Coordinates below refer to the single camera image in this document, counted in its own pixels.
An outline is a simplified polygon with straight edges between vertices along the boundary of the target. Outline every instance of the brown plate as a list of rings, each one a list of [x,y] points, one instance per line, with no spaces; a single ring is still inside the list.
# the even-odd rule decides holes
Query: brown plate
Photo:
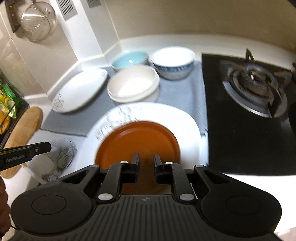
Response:
[[[148,121],[132,122],[112,132],[101,144],[96,155],[96,164],[101,169],[120,161],[130,161],[134,153],[140,153],[140,178],[136,184],[124,184],[123,194],[157,194],[167,188],[154,180],[153,155],[158,154],[162,162],[179,163],[178,141],[164,126]]]

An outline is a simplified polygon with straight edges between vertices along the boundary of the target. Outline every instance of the wooden cutting board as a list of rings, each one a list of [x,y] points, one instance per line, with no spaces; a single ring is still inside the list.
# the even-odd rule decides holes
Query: wooden cutting board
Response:
[[[27,145],[34,133],[40,128],[43,119],[43,111],[37,106],[33,106],[25,111],[20,120],[12,130],[4,148]],[[11,167],[0,172],[3,178],[13,177],[21,165]]]

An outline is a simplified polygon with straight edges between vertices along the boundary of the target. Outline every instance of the crosshair logo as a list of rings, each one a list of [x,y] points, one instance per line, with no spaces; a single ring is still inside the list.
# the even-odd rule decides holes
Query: crosshair logo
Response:
[[[150,198],[148,198],[148,197],[144,197],[144,198],[142,198],[142,200],[143,200],[144,202],[148,202],[148,201],[150,201]]]

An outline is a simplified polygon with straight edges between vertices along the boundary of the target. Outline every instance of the vent grille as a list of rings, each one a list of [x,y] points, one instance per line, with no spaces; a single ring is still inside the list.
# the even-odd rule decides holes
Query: vent grille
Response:
[[[86,0],[86,1],[87,1],[87,4],[89,5],[89,8],[101,5],[100,0]]]
[[[65,21],[77,14],[72,0],[57,0],[57,3]]]

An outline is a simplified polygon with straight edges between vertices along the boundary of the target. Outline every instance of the countertop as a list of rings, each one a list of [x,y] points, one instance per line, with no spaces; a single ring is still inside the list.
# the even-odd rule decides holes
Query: countertop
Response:
[[[281,48],[267,45],[258,41],[240,39],[235,37],[217,37],[217,39],[205,37],[196,37],[192,35],[160,35],[146,36],[123,40],[121,42],[123,50],[147,50],[149,53],[163,46],[182,45],[194,50],[196,60],[201,60],[201,52],[224,54],[231,56],[244,57],[245,49],[248,47],[255,59],[276,64],[284,68],[290,69],[292,62],[296,62],[296,55]],[[51,110],[51,103],[47,95],[31,96],[26,98],[30,106],[39,106],[44,111],[44,119]],[[38,130],[30,143],[46,142],[52,139],[67,136],[69,139],[75,139],[77,149],[83,143],[85,137],[60,135],[50,133],[48,131]],[[284,233],[286,230],[296,227],[296,176],[245,176],[245,175],[229,175],[235,179],[245,182],[249,185],[269,192],[277,198],[282,207],[282,217],[275,232]],[[36,187],[38,182],[34,180],[29,173],[23,168],[11,179],[4,180],[9,195],[8,204],[11,205],[13,200],[24,191]],[[11,229],[2,240],[8,240],[14,231]]]

